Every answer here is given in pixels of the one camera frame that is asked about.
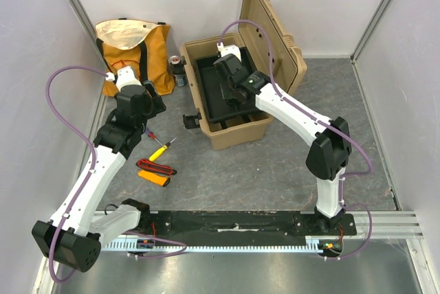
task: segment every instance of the open case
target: open case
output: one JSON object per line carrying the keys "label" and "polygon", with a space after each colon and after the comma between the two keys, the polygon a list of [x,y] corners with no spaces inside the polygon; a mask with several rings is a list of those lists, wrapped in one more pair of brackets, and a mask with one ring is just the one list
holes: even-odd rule
{"label": "open case", "polygon": [[[288,94],[293,95],[304,77],[307,66],[292,35],[287,34],[269,0],[243,0],[240,19],[261,25],[273,47],[274,77]],[[273,117],[252,105],[230,106],[221,96],[220,79],[213,67],[217,59],[218,36],[184,43],[180,49],[192,98],[198,114],[184,116],[187,128],[195,127],[210,138],[212,148],[221,150],[264,136]],[[261,32],[247,23],[239,24],[239,33],[229,33],[223,44],[240,47],[243,65],[248,69],[269,73],[269,47]]]}

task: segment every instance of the yellow screwdriver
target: yellow screwdriver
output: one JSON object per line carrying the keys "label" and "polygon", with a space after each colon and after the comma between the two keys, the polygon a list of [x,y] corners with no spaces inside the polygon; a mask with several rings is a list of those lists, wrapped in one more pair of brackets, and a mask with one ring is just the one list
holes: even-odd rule
{"label": "yellow screwdriver", "polygon": [[177,137],[175,137],[172,141],[168,142],[167,144],[163,145],[159,150],[154,152],[151,155],[151,157],[148,158],[148,160],[155,161],[158,157],[160,157],[162,155],[163,152],[165,152],[165,150],[168,150],[168,148],[170,147],[171,143],[173,143],[176,139],[177,139]]}

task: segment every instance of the orange tool bag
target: orange tool bag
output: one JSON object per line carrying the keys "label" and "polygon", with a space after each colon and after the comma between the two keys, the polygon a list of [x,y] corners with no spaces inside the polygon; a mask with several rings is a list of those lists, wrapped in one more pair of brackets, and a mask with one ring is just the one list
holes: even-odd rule
{"label": "orange tool bag", "polygon": [[[143,83],[153,82],[160,95],[173,92],[175,81],[168,73],[166,38],[170,25],[134,19],[112,19],[95,26],[96,45],[109,71],[132,66]],[[114,96],[118,88],[106,81],[102,93]]]}

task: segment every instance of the red utility knife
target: red utility knife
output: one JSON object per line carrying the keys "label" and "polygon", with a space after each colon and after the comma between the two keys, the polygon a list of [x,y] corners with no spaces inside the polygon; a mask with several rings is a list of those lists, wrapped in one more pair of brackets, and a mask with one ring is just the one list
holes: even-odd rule
{"label": "red utility knife", "polygon": [[138,160],[136,162],[136,166],[139,167],[140,169],[161,175],[170,176],[177,174],[177,171],[172,169],[170,166],[159,165],[158,163],[154,163],[152,161],[149,161],[148,159]]}

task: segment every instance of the black tray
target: black tray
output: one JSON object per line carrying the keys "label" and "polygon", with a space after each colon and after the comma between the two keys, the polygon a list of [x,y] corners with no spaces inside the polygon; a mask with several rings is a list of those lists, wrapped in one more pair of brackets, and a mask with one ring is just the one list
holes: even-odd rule
{"label": "black tray", "polygon": [[[256,67],[246,47],[240,48],[241,63],[252,74]],[[220,84],[223,78],[217,73],[214,62],[219,59],[217,55],[197,58],[195,60],[195,75],[199,85],[201,102],[205,109],[208,122],[219,123],[235,117],[243,117],[261,112],[255,107],[255,98],[245,104],[230,105],[223,99]]]}

